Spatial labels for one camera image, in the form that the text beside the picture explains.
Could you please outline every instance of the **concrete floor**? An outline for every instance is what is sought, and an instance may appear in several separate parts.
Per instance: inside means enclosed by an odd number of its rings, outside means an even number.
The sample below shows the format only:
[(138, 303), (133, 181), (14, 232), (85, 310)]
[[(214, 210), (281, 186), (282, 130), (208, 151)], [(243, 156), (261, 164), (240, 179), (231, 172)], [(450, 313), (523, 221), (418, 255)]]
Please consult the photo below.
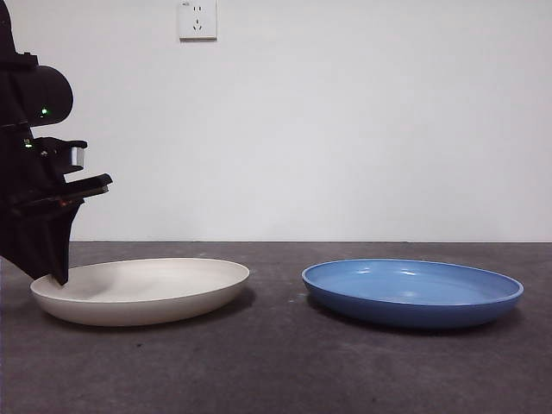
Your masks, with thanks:
[[(205, 257), (251, 269), (233, 303), (187, 321), (108, 329), (57, 320), (2, 263), (4, 414), (552, 412), (552, 244), (73, 243), (72, 266)], [(348, 258), (437, 260), (524, 284), (495, 323), (389, 329), (325, 310), (301, 271)]]

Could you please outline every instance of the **dark tabletop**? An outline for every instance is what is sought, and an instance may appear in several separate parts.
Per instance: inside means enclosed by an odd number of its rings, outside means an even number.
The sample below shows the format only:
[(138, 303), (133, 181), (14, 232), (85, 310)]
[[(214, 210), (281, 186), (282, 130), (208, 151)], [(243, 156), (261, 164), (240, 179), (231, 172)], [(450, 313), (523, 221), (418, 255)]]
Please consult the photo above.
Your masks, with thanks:
[[(552, 244), (81, 242), (72, 266), (155, 257), (251, 270), (234, 302), (186, 321), (95, 328), (43, 313), (2, 263), (2, 413), (552, 412)], [(309, 299), (309, 265), (407, 258), (524, 284), (495, 323), (419, 332), (358, 323)]]

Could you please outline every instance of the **white wall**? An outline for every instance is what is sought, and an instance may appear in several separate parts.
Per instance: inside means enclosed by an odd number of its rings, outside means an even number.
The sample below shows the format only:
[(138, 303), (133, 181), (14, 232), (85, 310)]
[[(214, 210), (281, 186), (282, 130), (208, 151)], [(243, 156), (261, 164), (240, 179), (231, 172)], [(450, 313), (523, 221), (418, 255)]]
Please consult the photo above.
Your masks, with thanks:
[(89, 142), (75, 240), (552, 241), (552, 2), (9, 0)]

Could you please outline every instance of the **blue plate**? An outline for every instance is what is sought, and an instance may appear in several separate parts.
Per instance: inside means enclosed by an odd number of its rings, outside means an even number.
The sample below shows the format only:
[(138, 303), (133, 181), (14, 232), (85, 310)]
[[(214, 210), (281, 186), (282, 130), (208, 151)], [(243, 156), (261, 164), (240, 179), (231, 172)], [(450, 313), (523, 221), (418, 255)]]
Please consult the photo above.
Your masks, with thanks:
[(404, 328), (452, 329), (491, 322), (524, 292), (487, 270), (420, 260), (360, 259), (305, 269), (312, 297), (333, 311)]

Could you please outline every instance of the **plate rim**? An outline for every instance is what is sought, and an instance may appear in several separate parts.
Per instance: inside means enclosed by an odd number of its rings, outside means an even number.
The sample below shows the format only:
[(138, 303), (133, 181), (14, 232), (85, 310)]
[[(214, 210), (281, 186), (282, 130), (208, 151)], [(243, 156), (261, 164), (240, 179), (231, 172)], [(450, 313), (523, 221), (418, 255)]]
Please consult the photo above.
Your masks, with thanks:
[(196, 296), (202, 296), (202, 295), (206, 295), (206, 294), (210, 294), (210, 293), (214, 293), (214, 292), (220, 292), (220, 291), (223, 291), (225, 289), (229, 289), (231, 287), (234, 287), (234, 286), (237, 286), (241, 283), (244, 283), (249, 278), (249, 276), (251, 275), (251, 271), (249, 270), (249, 268), (242, 265), (241, 263), (236, 263), (236, 262), (230, 261), (230, 260), (210, 259), (210, 258), (203, 258), (203, 257), (156, 257), (156, 258), (150, 258), (150, 259), (131, 259), (131, 260), (104, 261), (104, 262), (100, 262), (100, 263), (92, 263), (90, 265), (71, 267), (70, 270), (71, 269), (76, 269), (76, 268), (83, 268), (83, 267), (101, 267), (101, 266), (111, 265), (111, 264), (116, 264), (116, 263), (130, 263), (130, 262), (137, 262), (137, 261), (154, 261), (154, 260), (155, 261), (157, 261), (157, 260), (217, 261), (217, 262), (229, 263), (231, 265), (241, 267), (242, 269), (244, 269), (246, 271), (246, 273), (240, 280), (238, 280), (237, 282), (235, 282), (232, 285), (221, 287), (219, 289), (215, 289), (215, 290), (208, 291), (208, 292), (194, 293), (192, 295), (173, 296), (173, 297), (170, 297), (170, 298), (156, 298), (156, 299), (143, 299), (143, 300), (110, 300), (110, 301), (98, 301), (98, 300), (90, 300), (90, 299), (53, 298), (51, 296), (43, 295), (43, 294), (41, 294), (41, 293), (39, 293), (35, 290), (35, 287), (36, 287), (35, 285), (38, 285), (39, 280), (48, 279), (48, 278), (52, 279), (51, 274), (46, 274), (44, 276), (41, 276), (37, 280), (33, 280), (33, 282), (30, 285), (30, 290), (37, 297), (44, 298), (44, 299), (47, 299), (47, 300), (60, 301), (60, 302), (70, 302), (70, 303), (77, 303), (77, 304), (143, 304), (143, 303), (162, 302), (162, 301), (181, 299), (181, 298), (193, 298), (193, 297), (196, 297)]
[[(398, 300), (383, 300), (383, 299), (377, 299), (377, 298), (370, 298), (370, 297), (365, 297), (365, 296), (361, 296), (361, 295), (349, 295), (349, 294), (343, 293), (343, 292), (332, 291), (328, 288), (320, 286), (319, 284), (313, 283), (306, 276), (306, 274), (310, 270), (312, 270), (316, 267), (326, 266), (326, 265), (329, 265), (329, 264), (332, 264), (332, 263), (351, 262), (351, 261), (404, 261), (404, 262), (411, 262), (411, 263), (425, 263), (425, 264), (431, 264), (431, 265), (444, 265), (444, 266), (450, 266), (450, 267), (462, 267), (462, 268), (465, 268), (465, 269), (475, 270), (475, 271), (478, 271), (478, 272), (494, 274), (496, 276), (499, 276), (500, 278), (508, 279), (511, 282), (513, 282), (515, 285), (517, 285), (517, 291), (512, 293), (512, 295), (508, 295), (508, 296), (505, 296), (505, 297), (502, 297), (502, 298), (496, 298), (496, 299), (493, 299), (493, 300), (487, 300), (487, 301), (481, 301), (481, 302), (472, 302), (472, 303), (469, 303), (469, 304), (427, 304), (427, 303), (423, 303), (423, 302), (412, 303), (412, 302), (401, 302), (401, 301), (398, 301)], [(316, 265), (312, 265), (312, 266), (307, 267), (306, 269), (304, 269), (301, 274), (302, 274), (303, 282), (306, 285), (311, 285), (311, 286), (314, 286), (314, 287), (316, 287), (316, 288), (318, 288), (322, 291), (337, 294), (337, 295), (340, 295), (340, 296), (343, 296), (343, 297), (346, 297), (346, 298), (357, 298), (357, 299), (371, 301), (371, 302), (378, 302), (378, 303), (381, 303), (381, 304), (401, 304), (401, 305), (409, 305), (409, 306), (428, 306), (428, 307), (430, 307), (430, 306), (431, 307), (478, 306), (478, 305), (485, 305), (485, 304), (499, 304), (501, 302), (508, 302), (510, 300), (519, 298), (524, 293), (524, 286), (522, 285), (522, 283), (519, 282), (518, 280), (515, 280), (514, 278), (511, 278), (510, 276), (506, 276), (505, 274), (493, 272), (491, 270), (481, 269), (481, 268), (478, 268), (478, 267), (458, 265), (456, 263), (448, 263), (448, 262), (443, 262), (443, 261), (413, 260), (413, 259), (381, 259), (381, 258), (342, 259), (342, 260), (325, 261), (324, 263), (317, 263)]]

